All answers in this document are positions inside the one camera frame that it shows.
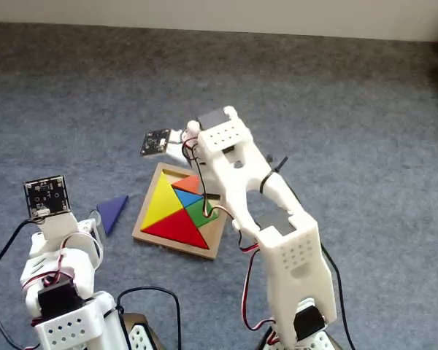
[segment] tangram piece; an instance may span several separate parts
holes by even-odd
[[[193,222],[195,223],[196,227],[201,227],[204,224],[207,224],[210,221],[213,221],[214,219],[218,218],[218,215],[213,212],[212,215],[210,217],[205,217],[203,215],[203,202],[204,200],[201,199],[200,201],[197,201],[193,204],[191,204],[190,206],[187,206],[187,212],[188,215],[190,215],[190,218],[193,220]],[[206,202],[206,209],[207,212],[211,212],[211,204],[210,202]]]
[[[178,190],[177,188],[174,188],[174,191],[184,208],[203,199],[202,195],[195,195],[194,193]]]
[[[96,208],[101,215],[106,235],[109,236],[112,232],[114,224],[117,222],[118,216],[122,212],[127,199],[127,195],[122,195],[97,205]]]
[[[174,182],[172,186],[179,190],[199,194],[199,177],[198,175],[187,176],[180,181]]]
[[[191,221],[185,209],[173,213],[154,225],[146,227],[144,232],[180,243],[209,249],[206,241]]]
[[[167,177],[161,172],[154,193],[151,197],[147,213],[141,225],[141,230],[156,223],[157,221],[168,217],[183,208],[180,200],[174,192],[174,189],[167,181]]]

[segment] gray carpet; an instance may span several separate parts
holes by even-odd
[[[0,24],[0,248],[27,216],[23,181],[64,174],[80,219],[129,194],[96,289],[173,289],[185,349],[253,349],[262,332],[240,318],[247,257],[230,225],[214,262],[131,239],[155,165],[169,161],[139,158],[143,134],[226,104],[263,153],[289,156],[282,174],[339,264],[358,349],[438,349],[434,44]],[[0,265],[0,315],[26,345],[36,339],[18,279],[32,232]],[[258,261],[252,322],[269,315],[265,286]],[[170,300],[145,292],[125,307],[175,348]],[[328,331],[347,348],[340,318]]]

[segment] blue puzzle piece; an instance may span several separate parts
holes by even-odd
[[[178,190],[177,188],[174,188],[174,191],[175,193],[177,193],[177,197],[178,199],[180,199],[183,208],[186,208],[190,204],[193,204],[199,201],[200,199],[203,199],[202,195],[195,195],[194,193]]]
[[[125,206],[127,195],[122,195],[117,198],[113,198],[109,201],[98,204],[97,211],[100,213],[102,218],[102,224],[104,225],[105,233],[107,236],[110,235],[114,224],[117,222],[118,215],[122,212]]]

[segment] black cable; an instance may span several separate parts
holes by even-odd
[[[121,317],[121,315],[123,315],[124,309],[123,309],[122,305],[120,304],[120,301],[124,295],[126,295],[128,293],[132,293],[132,292],[138,292],[140,290],[155,290],[158,292],[166,293],[174,298],[175,307],[177,308],[177,342],[178,342],[177,348],[178,348],[178,350],[182,350],[182,326],[181,326],[181,320],[180,320],[180,302],[179,302],[178,297],[176,296],[175,293],[171,292],[168,289],[161,288],[161,287],[135,287],[135,288],[130,288],[130,289],[124,290],[123,292],[121,292],[118,295],[117,309],[119,310],[120,322],[122,323],[123,331],[124,331],[125,337],[128,341],[128,347],[131,349],[131,345],[130,345],[130,342],[128,339],[128,333],[127,333],[126,328],[124,326],[123,318]]]
[[[5,247],[1,250],[0,252],[0,260],[2,259],[2,257],[7,253],[9,247],[12,245],[13,241],[16,239],[16,237],[18,236],[18,233],[21,231],[21,229],[26,226],[27,224],[35,224],[36,221],[32,220],[32,219],[26,219],[23,222],[21,222],[18,227],[16,228],[15,232],[12,234],[12,236],[9,238],[7,244],[5,244]],[[16,349],[16,350],[23,350],[25,347],[24,346],[19,346],[17,345],[12,337],[8,334],[8,332],[5,330],[4,325],[1,323],[0,321],[0,333],[4,336],[5,340],[8,342],[8,344]]]
[[[337,268],[336,263],[334,262],[333,258],[328,253],[328,251],[326,250],[326,248],[325,248],[325,246],[323,244],[321,244],[321,249],[323,250],[323,253],[325,254],[325,256],[328,258],[328,261],[331,263],[334,271],[336,272],[337,288],[339,290],[339,299],[340,299],[340,304],[341,304],[342,323],[344,324],[345,335],[347,336],[347,340],[349,341],[350,348],[352,350],[356,350],[355,346],[353,345],[352,338],[350,337],[349,327],[347,325],[347,318],[345,316],[344,296],[342,295],[341,274],[339,273],[339,269]]]

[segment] orange triangle piece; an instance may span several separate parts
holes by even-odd
[[[199,194],[199,177],[198,175],[187,176],[172,184],[173,187],[190,193]]]
[[[201,233],[191,221],[185,209],[157,221],[155,224],[143,229],[144,233],[169,239],[202,249],[209,249]]]

